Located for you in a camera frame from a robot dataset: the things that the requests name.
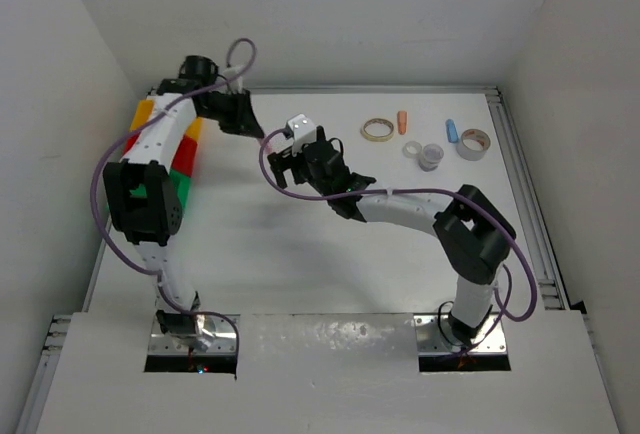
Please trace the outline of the blue eraser cap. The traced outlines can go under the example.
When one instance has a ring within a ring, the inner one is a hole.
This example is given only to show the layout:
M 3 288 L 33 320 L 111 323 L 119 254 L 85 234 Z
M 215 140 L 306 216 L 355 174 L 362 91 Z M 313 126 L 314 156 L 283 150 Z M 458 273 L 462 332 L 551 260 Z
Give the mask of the blue eraser cap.
M 447 119 L 445 122 L 446 135 L 449 143 L 456 144 L 459 142 L 459 135 L 456 125 L 452 119 Z

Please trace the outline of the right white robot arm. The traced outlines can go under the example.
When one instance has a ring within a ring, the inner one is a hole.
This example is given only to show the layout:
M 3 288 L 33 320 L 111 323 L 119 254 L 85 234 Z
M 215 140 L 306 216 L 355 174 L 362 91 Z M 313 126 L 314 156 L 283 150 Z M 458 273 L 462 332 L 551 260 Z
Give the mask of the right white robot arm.
M 327 138 L 322 127 L 303 129 L 295 121 L 280 133 L 291 146 L 259 157 L 276 190 L 285 193 L 291 176 L 315 190 L 311 201 L 327 203 L 344 219 L 391 224 L 439 241 L 458 276 L 448 324 L 456 344 L 470 347 L 493 308 L 498 270 L 517 247 L 514 229 L 495 206 L 472 185 L 456 192 L 383 189 L 346 165 L 340 141 Z

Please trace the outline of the pink eraser cap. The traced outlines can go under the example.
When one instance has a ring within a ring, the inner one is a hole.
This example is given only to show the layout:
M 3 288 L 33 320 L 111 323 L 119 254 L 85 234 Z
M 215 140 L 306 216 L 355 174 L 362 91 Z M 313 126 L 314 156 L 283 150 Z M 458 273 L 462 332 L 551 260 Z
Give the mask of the pink eraser cap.
M 272 141 L 267 141 L 266 139 L 263 140 L 262 147 L 266 156 L 277 151 L 277 146 Z

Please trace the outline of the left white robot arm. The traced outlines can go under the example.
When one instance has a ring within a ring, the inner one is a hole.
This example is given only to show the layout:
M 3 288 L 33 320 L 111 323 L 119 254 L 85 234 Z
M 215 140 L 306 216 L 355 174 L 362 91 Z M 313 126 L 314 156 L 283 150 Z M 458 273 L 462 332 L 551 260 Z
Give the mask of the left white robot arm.
M 187 131 L 210 119 L 231 135 L 262 139 L 264 131 L 242 86 L 238 67 L 224 70 L 209 58 L 185 58 L 174 79 L 165 79 L 147 98 L 151 126 L 117 162 L 103 170 L 112 225 L 124 234 L 154 280 L 156 318 L 163 332 L 182 339 L 204 336 L 209 315 L 170 255 L 170 240 L 180 229 L 184 209 L 170 170 Z

